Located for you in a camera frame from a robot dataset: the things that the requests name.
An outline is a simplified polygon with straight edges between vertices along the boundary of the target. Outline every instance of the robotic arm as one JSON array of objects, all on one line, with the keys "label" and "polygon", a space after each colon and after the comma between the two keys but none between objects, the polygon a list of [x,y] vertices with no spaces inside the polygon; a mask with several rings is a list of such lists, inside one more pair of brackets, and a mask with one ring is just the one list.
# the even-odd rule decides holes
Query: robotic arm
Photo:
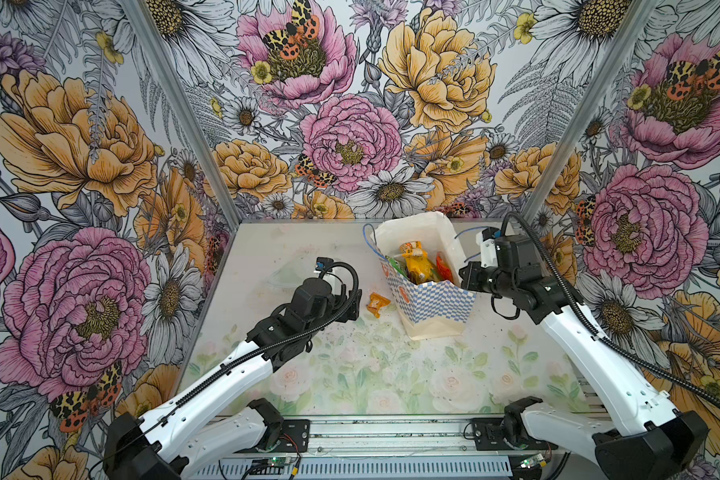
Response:
[{"label": "robotic arm", "polygon": [[[335,267],[352,274],[353,288],[340,293]],[[259,321],[217,367],[163,405],[139,418],[117,417],[106,438],[104,471],[112,480],[179,480],[218,458],[245,448],[269,450],[283,419],[265,399],[251,402],[234,417],[205,426],[251,386],[288,360],[312,350],[312,335],[329,323],[356,320],[362,292],[354,269],[318,258],[318,278],[307,278],[290,303]]]},{"label": "robotic arm", "polygon": [[501,236],[498,229],[487,228],[477,242],[480,262],[459,271],[462,288],[511,298],[563,347],[613,420],[560,412],[540,398],[528,397],[506,408],[504,437],[516,444],[528,439],[556,443],[588,458],[612,480],[661,480],[686,468],[708,432],[698,414],[678,410],[666,391],[654,389],[632,362],[609,348],[606,334],[568,284],[596,334],[585,328],[562,285],[542,275],[528,237]]}]

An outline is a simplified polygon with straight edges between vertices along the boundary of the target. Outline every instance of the tabletop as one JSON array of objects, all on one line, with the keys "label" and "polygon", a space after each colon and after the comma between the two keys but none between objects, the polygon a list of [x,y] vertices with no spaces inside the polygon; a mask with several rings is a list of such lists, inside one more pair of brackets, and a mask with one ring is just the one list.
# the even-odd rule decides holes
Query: tabletop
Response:
[{"label": "tabletop", "polygon": [[[314,348],[249,389],[224,411],[267,398],[285,416],[502,413],[518,398],[538,396],[557,408],[587,412],[588,405],[564,351],[528,315],[508,321],[478,294],[460,336],[413,341],[394,304],[376,319],[365,309],[370,293],[392,300],[378,258],[362,235],[363,223],[243,224],[200,326],[180,388],[226,356],[246,333],[312,275],[317,256],[353,265],[362,288],[361,318],[335,323],[313,338]],[[454,222],[457,232],[476,226]],[[478,247],[461,236],[467,256]],[[339,274],[352,284],[349,275]],[[511,315],[508,299],[496,301]]]}]

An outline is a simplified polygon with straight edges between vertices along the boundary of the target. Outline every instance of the floral table mat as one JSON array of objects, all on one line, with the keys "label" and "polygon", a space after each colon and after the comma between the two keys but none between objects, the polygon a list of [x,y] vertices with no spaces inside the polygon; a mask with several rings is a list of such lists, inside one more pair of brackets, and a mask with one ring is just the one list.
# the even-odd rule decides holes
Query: floral table mat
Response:
[{"label": "floral table mat", "polygon": [[[473,224],[456,224],[457,230],[468,226]],[[278,281],[301,278],[299,259],[308,265],[320,254],[357,269],[362,317],[317,334],[310,353],[249,389],[225,413],[261,397],[283,415],[500,413],[508,402],[528,395],[558,408],[588,411],[562,349],[525,314],[511,322],[493,313],[488,295],[478,296],[461,336],[410,340],[394,304],[374,318],[365,310],[368,295],[392,295],[361,228],[356,223],[242,225],[181,388],[221,361],[274,306],[290,300],[293,288],[273,286],[272,272],[280,270]],[[477,251],[470,241],[463,243],[468,255]],[[506,299],[496,304],[499,311],[514,310]]]}]

